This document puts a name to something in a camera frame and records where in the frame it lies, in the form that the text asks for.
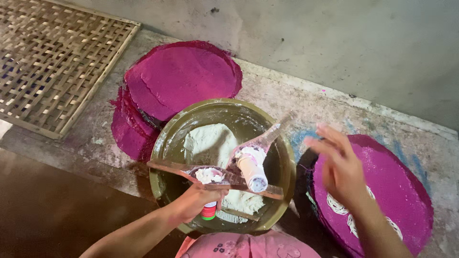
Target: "concrete wall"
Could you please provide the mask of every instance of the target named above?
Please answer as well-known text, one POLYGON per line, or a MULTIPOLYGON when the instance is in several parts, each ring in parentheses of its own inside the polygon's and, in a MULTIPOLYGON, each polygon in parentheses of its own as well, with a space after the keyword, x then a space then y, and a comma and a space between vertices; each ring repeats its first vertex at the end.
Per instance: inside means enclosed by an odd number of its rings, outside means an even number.
POLYGON ((72 2, 459 129, 457 0, 72 2))

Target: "white dough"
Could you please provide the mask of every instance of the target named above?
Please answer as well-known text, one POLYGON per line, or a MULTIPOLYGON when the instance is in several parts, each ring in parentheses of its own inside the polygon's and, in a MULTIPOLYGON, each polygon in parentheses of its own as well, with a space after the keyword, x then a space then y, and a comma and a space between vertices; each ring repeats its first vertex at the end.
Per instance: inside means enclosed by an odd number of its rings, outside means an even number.
MULTIPOLYGON (((239 190, 230 190, 229 194, 223 199, 222 206, 253 215, 254 212, 257 212, 264 206, 263 196, 239 190)), ((244 223, 248 221, 248 219, 222 211, 216 212, 215 215, 232 223, 244 223)))
POLYGON ((221 182, 223 176, 214 173, 215 169, 213 168, 201 168, 196 171, 196 179, 198 179, 203 184, 210 184, 212 181, 221 182))
MULTIPOLYGON (((233 132, 226 125, 218 123, 201 126, 189 132, 185 137, 185 160, 188 164, 193 165, 211 165, 226 168, 230 155, 237 145, 233 132)), ((196 176, 199 177, 198 180, 207 183, 212 180, 214 182, 218 182, 216 180, 221 181, 221 177, 214 175, 211 171, 205 171, 207 169, 200 170, 196 172, 196 176)), ((229 194, 223 199, 222 206, 253 215, 254 212, 264 206, 264 203, 263 197, 260 195, 230 190, 229 194)), ((216 216, 233 223, 248 221, 222 211, 216 212, 216 216)))
POLYGON ((185 137, 185 160, 192 165, 211 165, 226 168, 236 137, 224 124, 198 127, 185 137))
POLYGON ((258 148, 258 150, 255 150, 253 147, 244 147, 235 155, 235 157, 240 158, 242 154, 250 154, 257 161, 257 166, 263 168, 263 161, 266 158, 266 153, 264 153, 264 150, 262 148, 258 148))

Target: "olive green bowl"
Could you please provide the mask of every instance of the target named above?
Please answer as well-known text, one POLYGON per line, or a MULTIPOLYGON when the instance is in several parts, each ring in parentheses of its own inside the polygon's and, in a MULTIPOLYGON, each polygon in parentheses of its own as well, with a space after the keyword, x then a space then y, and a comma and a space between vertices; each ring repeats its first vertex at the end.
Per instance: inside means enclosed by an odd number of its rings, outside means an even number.
MULTIPOLYGON (((273 123, 274 119, 256 106, 235 99, 212 99, 193 104, 175 115, 164 127, 156 140, 152 158, 168 159, 177 163, 185 163, 183 144, 185 136, 191 130, 208 124, 223 123, 233 132, 241 144, 259 136, 273 123)), ((293 197, 296 179, 295 158, 290 143, 285 135, 281 135, 271 145, 263 163, 266 177, 271 185, 284 189, 284 199, 274 200, 264 197, 263 206, 258 213, 258 222, 249 220, 235 224, 215 217, 206 221, 200 216, 178 229, 189 234, 214 232, 251 233, 268 230, 284 214, 293 197)), ((150 183, 153 195, 163 207, 182 195, 190 186, 181 176, 150 169, 150 183)))

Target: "bamboo mat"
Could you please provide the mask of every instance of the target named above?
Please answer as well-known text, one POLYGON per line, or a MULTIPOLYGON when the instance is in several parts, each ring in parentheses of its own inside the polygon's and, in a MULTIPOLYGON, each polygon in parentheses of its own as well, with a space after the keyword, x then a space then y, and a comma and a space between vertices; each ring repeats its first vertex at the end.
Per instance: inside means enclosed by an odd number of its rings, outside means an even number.
POLYGON ((42 0, 0 0, 0 118, 60 139, 140 23, 42 0))

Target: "concrete floor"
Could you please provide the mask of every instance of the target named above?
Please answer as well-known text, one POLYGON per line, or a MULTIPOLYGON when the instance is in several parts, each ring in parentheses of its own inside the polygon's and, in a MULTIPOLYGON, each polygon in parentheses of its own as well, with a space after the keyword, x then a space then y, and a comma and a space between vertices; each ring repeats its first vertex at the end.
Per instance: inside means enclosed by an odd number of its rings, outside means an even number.
POLYGON ((69 0, 459 130, 457 0, 69 0))
MULTIPOLYGON (((78 257, 108 233, 155 210, 125 194, 0 148, 0 257, 78 257)), ((146 257, 174 257, 174 230, 146 257)))
MULTIPOLYGON (((148 30, 139 31, 64 140, 53 141, 13 126, 0 139, 0 147, 153 202, 148 169, 130 160, 114 142, 110 131, 113 108, 108 101, 116 98, 118 83, 137 59, 154 46, 175 41, 148 30)), ((432 238, 420 257, 459 257, 457 132, 287 74, 235 61, 243 72, 237 99, 256 105, 274 118, 287 109, 299 113, 287 132, 297 161, 306 150, 304 136, 314 136, 319 121, 348 134, 370 135, 395 153, 423 183, 434 207, 432 238)), ((310 244, 324 257, 343 257, 302 208, 305 202, 304 195, 294 199, 274 228, 310 244)))

